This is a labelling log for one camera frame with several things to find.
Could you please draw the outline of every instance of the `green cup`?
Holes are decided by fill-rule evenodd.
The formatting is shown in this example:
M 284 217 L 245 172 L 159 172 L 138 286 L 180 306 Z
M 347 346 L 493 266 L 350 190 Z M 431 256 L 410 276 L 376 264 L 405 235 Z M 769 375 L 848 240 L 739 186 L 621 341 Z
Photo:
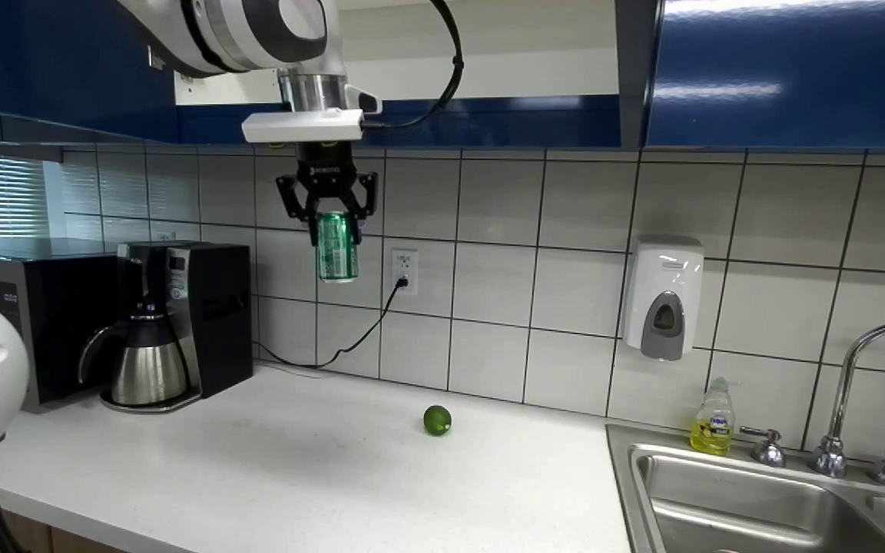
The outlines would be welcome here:
M 356 247 L 345 212 L 324 212 L 316 217 L 316 273 L 324 283 L 356 281 Z

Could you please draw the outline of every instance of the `coffee maker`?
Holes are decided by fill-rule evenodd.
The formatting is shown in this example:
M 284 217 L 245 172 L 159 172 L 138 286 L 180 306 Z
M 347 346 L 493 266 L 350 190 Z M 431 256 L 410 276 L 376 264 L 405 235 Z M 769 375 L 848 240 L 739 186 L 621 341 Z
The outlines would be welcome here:
M 174 412 L 253 375 L 253 256 L 245 247 L 126 243 L 119 259 L 122 362 L 103 399 L 122 412 Z M 166 286 L 166 329 L 138 338 L 138 299 Z

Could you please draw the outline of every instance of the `tile backsplash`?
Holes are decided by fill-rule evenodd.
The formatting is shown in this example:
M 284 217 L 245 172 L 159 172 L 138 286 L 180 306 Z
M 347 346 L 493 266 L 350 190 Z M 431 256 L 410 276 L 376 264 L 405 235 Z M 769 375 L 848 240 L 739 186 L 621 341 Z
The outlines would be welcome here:
M 284 150 L 79 150 L 48 168 L 64 238 L 208 240 L 256 253 L 256 332 L 316 362 L 389 296 L 389 256 L 419 253 L 419 296 L 334 373 L 681 427 L 710 378 L 742 423 L 811 448 L 846 346 L 885 323 L 885 155 L 361 150 L 382 172 L 361 283 L 320 286 L 286 217 Z M 702 329 L 681 362 L 621 338 L 639 235 L 707 253 Z M 885 448 L 885 341 L 864 355 L 848 448 Z

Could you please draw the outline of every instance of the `power outlet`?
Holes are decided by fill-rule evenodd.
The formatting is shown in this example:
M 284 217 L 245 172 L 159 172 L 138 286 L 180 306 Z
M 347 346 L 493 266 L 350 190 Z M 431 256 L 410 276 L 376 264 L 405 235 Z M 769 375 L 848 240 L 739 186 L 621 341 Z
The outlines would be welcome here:
M 393 283 L 410 281 L 400 296 L 419 296 L 419 253 L 413 250 L 395 250 L 389 253 L 389 266 L 393 266 Z

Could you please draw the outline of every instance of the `countertop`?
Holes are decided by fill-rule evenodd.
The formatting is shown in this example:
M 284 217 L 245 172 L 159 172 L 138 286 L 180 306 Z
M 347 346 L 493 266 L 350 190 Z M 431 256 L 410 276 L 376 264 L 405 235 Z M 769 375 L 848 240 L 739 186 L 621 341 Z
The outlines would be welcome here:
M 603 420 L 286 369 L 174 415 L 19 415 L 0 502 L 119 551 L 630 551 Z

